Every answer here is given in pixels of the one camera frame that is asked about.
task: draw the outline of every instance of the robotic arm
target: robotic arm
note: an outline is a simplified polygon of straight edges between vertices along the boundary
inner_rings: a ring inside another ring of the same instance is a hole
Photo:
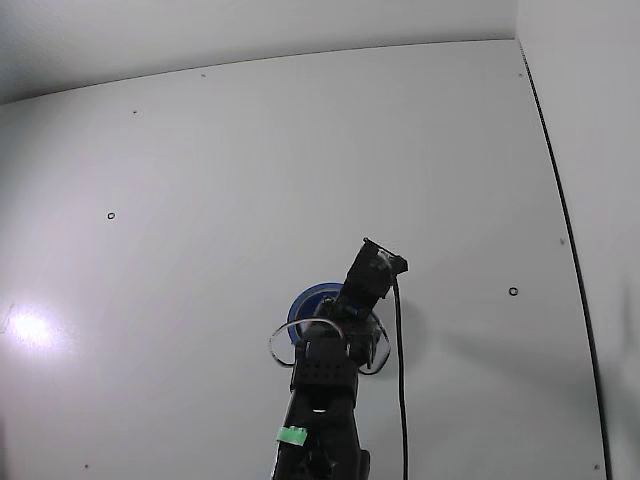
[[[373,307],[407,261],[365,238],[337,297],[319,303],[295,344],[291,400],[272,480],[366,480],[353,410],[360,367],[373,364],[382,330]]]

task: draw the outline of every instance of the green terminal block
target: green terminal block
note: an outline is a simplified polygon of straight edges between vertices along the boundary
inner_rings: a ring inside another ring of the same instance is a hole
[[[302,427],[280,427],[276,440],[301,447],[307,439],[307,429]]]

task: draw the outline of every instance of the white panel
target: white panel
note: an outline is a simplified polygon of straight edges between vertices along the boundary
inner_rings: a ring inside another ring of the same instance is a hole
[[[266,339],[300,291],[343,280],[368,235],[410,265],[412,478],[601,479],[584,318],[523,73],[514,41],[393,47],[0,110],[6,476],[266,478],[289,383]],[[392,301],[377,311],[392,323]],[[400,476],[396,367],[360,385],[372,479]]]
[[[640,2],[521,1],[584,276],[612,476],[640,478]]]
[[[0,103],[335,49],[513,38],[515,0],[4,0]]]

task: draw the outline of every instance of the black edge strip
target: black edge strip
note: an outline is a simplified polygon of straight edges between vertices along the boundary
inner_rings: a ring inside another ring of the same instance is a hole
[[[316,55],[316,54],[322,54],[322,53],[350,52],[355,50],[374,50],[377,48],[388,48],[388,47],[413,47],[417,45],[434,45],[434,44],[443,44],[443,43],[472,43],[472,42],[492,42],[492,41],[502,42],[505,40],[514,40],[514,37],[509,35],[507,36],[493,35],[493,36],[485,36],[482,38],[468,38],[468,39],[460,38],[460,39],[451,39],[451,40],[423,39],[422,41],[420,40],[407,41],[407,42],[400,41],[397,43],[396,42],[373,42],[371,44],[362,45],[362,46],[352,46],[352,47],[345,46],[345,47],[319,48],[319,49],[309,48],[309,49],[304,49],[304,51],[301,51],[301,52],[290,52],[290,53],[283,53],[283,54],[267,53],[267,54],[255,55],[255,56],[250,55],[246,58],[241,58],[237,60],[223,60],[220,62],[215,62],[212,60],[212,63],[206,63],[202,65],[195,65],[190,67],[179,66],[177,68],[172,68],[172,69],[160,69],[158,71],[151,72],[151,73],[125,75],[123,77],[116,77],[116,78],[111,78],[109,80],[103,80],[98,82],[92,82],[92,81],[90,81],[89,83],[72,82],[72,83],[67,83],[65,85],[60,85],[55,88],[44,88],[44,89],[34,90],[33,92],[26,93],[26,94],[23,93],[18,95],[9,95],[5,100],[0,101],[0,107],[4,105],[9,105],[11,103],[22,102],[24,100],[31,100],[32,98],[38,98],[44,95],[52,95],[54,93],[68,92],[70,90],[78,90],[80,88],[95,87],[97,85],[105,85],[108,83],[124,82],[125,80],[135,80],[138,78],[153,77],[154,75],[164,75],[166,73],[178,73],[178,72],[186,72],[189,70],[200,70],[200,69],[209,68],[209,67],[234,65],[236,63],[258,62],[262,60],[274,60],[277,58],[286,58],[286,57],[301,57],[304,55]]]
[[[547,142],[547,148],[549,149],[549,157],[551,158],[551,165],[553,166],[553,173],[556,177],[558,193],[560,194],[560,203],[562,204],[562,212],[564,213],[564,219],[567,224],[569,242],[571,242],[571,254],[573,255],[573,264],[575,265],[575,268],[576,268],[576,276],[578,278],[578,288],[580,289],[580,299],[582,300],[582,310],[584,312],[584,320],[585,320],[585,325],[587,327],[587,338],[589,339],[589,350],[591,351],[591,366],[593,367],[593,379],[596,387],[596,396],[598,400],[598,414],[600,416],[600,431],[602,433],[602,450],[604,453],[605,474],[608,480],[613,480],[613,476],[611,474],[611,451],[609,448],[609,433],[607,430],[607,422],[605,420],[605,398],[604,398],[604,392],[602,388],[602,379],[600,377],[600,365],[598,363],[598,354],[596,352],[595,340],[593,338],[591,314],[589,313],[589,305],[587,303],[587,293],[584,288],[582,270],[580,269],[580,262],[578,260],[578,251],[576,249],[576,243],[573,236],[573,229],[571,228],[571,221],[569,219],[567,202],[564,197],[564,191],[562,190],[562,182],[560,181],[560,174],[558,173],[558,165],[556,164],[556,157],[553,154],[553,147],[551,146],[549,131],[547,130],[547,124],[544,121],[544,116],[542,114],[542,107],[540,106],[540,100],[538,98],[538,92],[536,91],[536,86],[533,83],[533,76],[531,75],[531,69],[529,68],[527,57],[524,54],[524,48],[522,47],[522,43],[520,43],[520,52],[522,53],[522,60],[524,61],[524,66],[527,69],[527,75],[529,76],[529,83],[531,84],[531,91],[533,92],[533,98],[536,102],[536,107],[538,108],[538,115],[540,116],[542,131],[544,132],[544,138]]]

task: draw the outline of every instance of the blue circular object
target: blue circular object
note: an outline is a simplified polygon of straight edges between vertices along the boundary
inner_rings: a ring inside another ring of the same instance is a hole
[[[318,285],[307,288],[298,295],[298,298],[296,298],[291,305],[289,315],[287,316],[287,323],[299,320],[300,318],[313,317],[322,299],[326,297],[337,297],[341,288],[341,283],[319,283]],[[295,345],[298,340],[300,340],[298,329],[296,326],[293,326],[287,330],[291,343]]]

